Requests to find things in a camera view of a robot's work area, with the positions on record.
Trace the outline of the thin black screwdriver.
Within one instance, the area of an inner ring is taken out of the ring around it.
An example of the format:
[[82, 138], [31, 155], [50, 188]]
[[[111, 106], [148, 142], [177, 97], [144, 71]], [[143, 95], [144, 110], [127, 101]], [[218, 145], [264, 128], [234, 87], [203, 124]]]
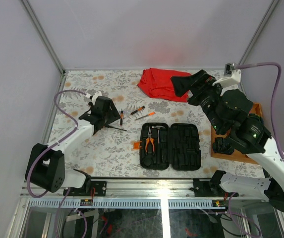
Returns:
[[126, 129], [117, 128], [117, 127], [110, 126], [110, 125], [105, 125], [104, 127], [105, 127], [105, 128], [111, 128], [111, 129], [117, 129], [117, 130], [120, 130], [120, 131], [127, 131]]

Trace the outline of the orange handled pliers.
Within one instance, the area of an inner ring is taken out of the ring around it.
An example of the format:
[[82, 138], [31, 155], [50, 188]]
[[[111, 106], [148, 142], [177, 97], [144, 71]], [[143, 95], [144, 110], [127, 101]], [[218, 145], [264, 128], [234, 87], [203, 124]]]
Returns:
[[151, 127], [149, 127], [148, 129], [148, 137], [146, 138], [146, 143], [145, 143], [145, 152], [146, 153], [155, 152], [154, 138], [152, 137]]

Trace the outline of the chrome claw hammer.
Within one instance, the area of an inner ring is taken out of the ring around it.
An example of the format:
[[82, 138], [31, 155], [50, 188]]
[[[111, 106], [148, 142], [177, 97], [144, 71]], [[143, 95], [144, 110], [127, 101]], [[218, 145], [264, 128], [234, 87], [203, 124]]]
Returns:
[[153, 137], [156, 139], [157, 144], [160, 144], [161, 132], [166, 131], [167, 127], [164, 125], [153, 125], [151, 126], [151, 128], [152, 128], [151, 131], [155, 131], [155, 130], [157, 131], [156, 136], [153, 136]]

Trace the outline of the black plastic tool case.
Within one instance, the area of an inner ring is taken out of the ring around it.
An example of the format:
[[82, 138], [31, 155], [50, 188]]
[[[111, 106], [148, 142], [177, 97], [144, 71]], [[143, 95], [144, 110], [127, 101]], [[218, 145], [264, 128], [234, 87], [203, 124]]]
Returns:
[[[157, 131], [152, 131], [155, 152], [146, 153], [145, 143], [148, 129], [153, 125], [164, 125], [166, 131], [161, 132], [160, 144], [157, 144]], [[139, 149], [141, 167], [148, 170], [165, 170], [172, 167], [176, 171], [196, 171], [201, 167], [200, 139], [197, 126], [189, 123], [149, 122], [142, 125]]]

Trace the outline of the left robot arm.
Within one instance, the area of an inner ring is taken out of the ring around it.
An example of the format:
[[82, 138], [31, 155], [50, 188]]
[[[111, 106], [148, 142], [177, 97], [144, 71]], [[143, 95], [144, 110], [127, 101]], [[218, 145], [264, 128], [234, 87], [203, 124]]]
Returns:
[[74, 129], [47, 145], [37, 143], [33, 146], [25, 174], [28, 191], [32, 183], [51, 193], [60, 188], [74, 188], [80, 195], [89, 194], [92, 189], [90, 176], [77, 169], [66, 169], [65, 158], [85, 139], [118, 119], [120, 114], [112, 99], [94, 96], [90, 110], [79, 117]]

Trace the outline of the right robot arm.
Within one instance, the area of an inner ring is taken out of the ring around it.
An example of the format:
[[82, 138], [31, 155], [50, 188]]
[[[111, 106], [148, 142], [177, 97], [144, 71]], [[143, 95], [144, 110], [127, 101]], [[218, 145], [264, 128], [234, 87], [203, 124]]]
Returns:
[[217, 196], [223, 192], [254, 196], [284, 212], [284, 157], [262, 118], [250, 112], [253, 102], [238, 89], [223, 92], [222, 85], [204, 70], [186, 77], [173, 76], [171, 82], [176, 96], [192, 93], [188, 103], [201, 107], [216, 134], [224, 135], [232, 148], [270, 175], [250, 178], [217, 170], [209, 183], [210, 192]]

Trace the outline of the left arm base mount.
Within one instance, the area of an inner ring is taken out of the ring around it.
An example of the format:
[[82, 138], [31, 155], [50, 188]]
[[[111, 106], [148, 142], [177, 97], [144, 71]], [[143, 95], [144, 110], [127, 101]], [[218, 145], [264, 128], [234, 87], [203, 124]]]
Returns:
[[91, 180], [81, 188], [71, 188], [68, 196], [78, 197], [105, 197], [107, 191], [107, 182]]

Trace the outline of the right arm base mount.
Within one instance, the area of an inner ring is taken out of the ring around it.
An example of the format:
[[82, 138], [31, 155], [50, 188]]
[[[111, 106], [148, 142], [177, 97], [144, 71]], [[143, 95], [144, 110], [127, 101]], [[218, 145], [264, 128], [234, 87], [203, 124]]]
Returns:
[[199, 179], [194, 178], [192, 187], [189, 188], [196, 197], [225, 197], [231, 195], [233, 191], [228, 192], [221, 188], [221, 180], [218, 178]]

